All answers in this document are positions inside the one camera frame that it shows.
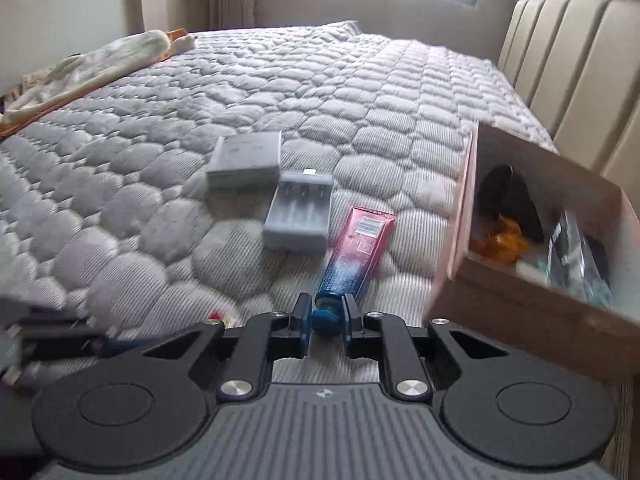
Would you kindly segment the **white plush toy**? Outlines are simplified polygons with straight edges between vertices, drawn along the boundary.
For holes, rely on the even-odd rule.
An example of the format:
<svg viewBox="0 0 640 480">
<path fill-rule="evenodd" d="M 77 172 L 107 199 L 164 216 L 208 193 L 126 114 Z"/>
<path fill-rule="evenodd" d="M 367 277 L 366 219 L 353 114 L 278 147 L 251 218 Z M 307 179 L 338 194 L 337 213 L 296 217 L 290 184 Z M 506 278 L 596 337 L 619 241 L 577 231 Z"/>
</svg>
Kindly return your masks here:
<svg viewBox="0 0 640 480">
<path fill-rule="evenodd" d="M 1 134 L 9 136 L 51 110 L 194 46 L 194 36 L 183 28 L 152 29 L 64 58 L 1 114 Z"/>
</svg>

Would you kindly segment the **brown toy bear figure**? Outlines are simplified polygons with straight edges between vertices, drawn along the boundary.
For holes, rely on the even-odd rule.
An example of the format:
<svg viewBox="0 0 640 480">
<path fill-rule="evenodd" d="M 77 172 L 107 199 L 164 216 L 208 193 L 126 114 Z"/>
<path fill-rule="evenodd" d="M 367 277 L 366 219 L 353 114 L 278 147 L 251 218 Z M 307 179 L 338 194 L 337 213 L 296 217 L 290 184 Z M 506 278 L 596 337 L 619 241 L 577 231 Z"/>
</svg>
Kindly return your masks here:
<svg viewBox="0 0 640 480">
<path fill-rule="evenodd" d="M 520 225 L 515 220 L 500 216 L 493 229 L 481 240 L 470 239 L 470 249 L 483 258 L 512 266 L 530 249 Z"/>
</svg>

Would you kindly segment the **white battery charger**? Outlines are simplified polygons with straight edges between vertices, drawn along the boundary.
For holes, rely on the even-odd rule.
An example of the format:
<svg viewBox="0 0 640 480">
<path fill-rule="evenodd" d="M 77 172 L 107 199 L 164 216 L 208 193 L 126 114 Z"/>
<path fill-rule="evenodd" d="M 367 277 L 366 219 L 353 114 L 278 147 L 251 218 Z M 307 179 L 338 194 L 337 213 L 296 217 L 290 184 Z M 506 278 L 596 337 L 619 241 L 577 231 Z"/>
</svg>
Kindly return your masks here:
<svg viewBox="0 0 640 480">
<path fill-rule="evenodd" d="M 282 172 L 262 225 L 264 246 L 287 252 L 325 252 L 333 185 L 330 174 Z"/>
</svg>

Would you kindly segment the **beige padded headboard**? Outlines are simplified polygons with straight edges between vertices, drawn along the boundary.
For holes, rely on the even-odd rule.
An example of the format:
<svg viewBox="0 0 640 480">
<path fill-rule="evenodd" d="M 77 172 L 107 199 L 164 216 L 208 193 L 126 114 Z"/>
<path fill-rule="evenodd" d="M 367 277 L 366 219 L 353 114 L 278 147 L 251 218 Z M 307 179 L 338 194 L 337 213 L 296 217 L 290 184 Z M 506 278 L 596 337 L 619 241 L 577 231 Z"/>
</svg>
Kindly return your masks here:
<svg viewBox="0 0 640 480">
<path fill-rule="evenodd" d="M 498 67 L 561 155 L 638 200 L 638 0 L 520 0 Z"/>
</svg>

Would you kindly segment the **white quilted mattress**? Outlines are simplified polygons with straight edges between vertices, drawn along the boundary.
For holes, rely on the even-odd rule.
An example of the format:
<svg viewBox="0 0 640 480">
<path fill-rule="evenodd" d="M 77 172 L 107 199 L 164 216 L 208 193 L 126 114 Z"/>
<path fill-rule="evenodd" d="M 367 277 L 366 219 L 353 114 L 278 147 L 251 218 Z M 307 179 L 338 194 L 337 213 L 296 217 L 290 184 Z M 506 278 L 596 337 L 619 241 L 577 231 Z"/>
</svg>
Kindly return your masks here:
<svg viewBox="0 0 640 480">
<path fill-rule="evenodd" d="M 604 479 L 638 266 L 490 63 L 200 32 L 1 144 L 1 474 Z"/>
</svg>

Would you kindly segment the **red blue toothpaste tube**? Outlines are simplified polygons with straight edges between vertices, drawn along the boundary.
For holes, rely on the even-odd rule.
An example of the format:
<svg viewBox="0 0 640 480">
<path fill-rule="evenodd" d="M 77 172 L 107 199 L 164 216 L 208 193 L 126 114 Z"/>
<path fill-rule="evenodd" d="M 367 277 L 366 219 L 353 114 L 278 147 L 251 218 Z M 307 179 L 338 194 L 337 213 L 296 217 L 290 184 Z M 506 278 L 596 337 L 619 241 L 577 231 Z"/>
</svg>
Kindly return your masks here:
<svg viewBox="0 0 640 480">
<path fill-rule="evenodd" d="M 316 333 L 332 337 L 343 331 L 343 297 L 362 296 L 394 224 L 395 216 L 388 212 L 362 207 L 349 211 L 314 297 L 311 326 Z"/>
</svg>

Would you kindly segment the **brown cardboard box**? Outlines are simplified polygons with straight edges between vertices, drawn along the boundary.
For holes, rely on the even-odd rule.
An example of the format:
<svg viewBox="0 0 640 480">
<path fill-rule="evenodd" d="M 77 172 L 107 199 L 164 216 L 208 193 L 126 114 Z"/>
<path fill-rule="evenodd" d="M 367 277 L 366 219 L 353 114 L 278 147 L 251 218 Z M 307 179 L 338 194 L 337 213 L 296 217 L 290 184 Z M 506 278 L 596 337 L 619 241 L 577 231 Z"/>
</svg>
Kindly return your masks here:
<svg viewBox="0 0 640 480">
<path fill-rule="evenodd" d="M 639 370 L 639 221 L 624 191 L 490 125 L 472 135 L 424 318 L 617 384 Z"/>
</svg>

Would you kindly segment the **black object in box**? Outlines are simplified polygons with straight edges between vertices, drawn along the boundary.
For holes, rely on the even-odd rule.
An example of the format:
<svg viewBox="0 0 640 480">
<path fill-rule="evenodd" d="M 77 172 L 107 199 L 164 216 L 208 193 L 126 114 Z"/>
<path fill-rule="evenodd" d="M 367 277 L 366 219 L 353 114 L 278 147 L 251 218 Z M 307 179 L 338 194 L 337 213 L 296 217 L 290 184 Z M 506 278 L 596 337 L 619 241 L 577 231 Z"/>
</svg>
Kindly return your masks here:
<svg viewBox="0 0 640 480">
<path fill-rule="evenodd" d="M 511 165 L 492 168 L 480 182 L 476 194 L 477 209 L 486 218 L 500 216 L 515 221 L 522 234 L 534 243 L 544 241 L 537 208 L 524 178 Z"/>
</svg>

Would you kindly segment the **clear plastic bag in box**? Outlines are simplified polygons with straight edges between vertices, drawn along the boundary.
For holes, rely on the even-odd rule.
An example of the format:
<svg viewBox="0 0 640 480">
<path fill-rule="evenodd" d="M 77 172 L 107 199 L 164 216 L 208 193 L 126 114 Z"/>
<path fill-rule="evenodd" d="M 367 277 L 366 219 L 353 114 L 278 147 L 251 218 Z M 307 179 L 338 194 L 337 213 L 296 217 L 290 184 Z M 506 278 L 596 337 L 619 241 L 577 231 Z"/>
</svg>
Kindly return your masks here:
<svg viewBox="0 0 640 480">
<path fill-rule="evenodd" d="M 516 263 L 515 273 L 519 278 L 565 292 L 585 304 L 605 309 L 613 307 L 605 248 L 582 232 L 573 211 L 560 213 L 547 245 L 526 252 Z"/>
</svg>

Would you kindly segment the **white flat box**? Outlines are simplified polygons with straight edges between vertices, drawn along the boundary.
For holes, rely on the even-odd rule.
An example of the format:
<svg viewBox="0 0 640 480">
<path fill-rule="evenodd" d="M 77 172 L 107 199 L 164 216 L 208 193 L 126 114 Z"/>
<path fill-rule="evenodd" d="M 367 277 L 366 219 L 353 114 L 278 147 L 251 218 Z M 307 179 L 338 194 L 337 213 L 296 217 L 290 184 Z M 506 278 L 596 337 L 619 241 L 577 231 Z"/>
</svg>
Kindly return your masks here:
<svg viewBox="0 0 640 480">
<path fill-rule="evenodd" d="M 213 190 L 275 186 L 281 172 L 280 131 L 221 136 L 206 166 Z"/>
</svg>

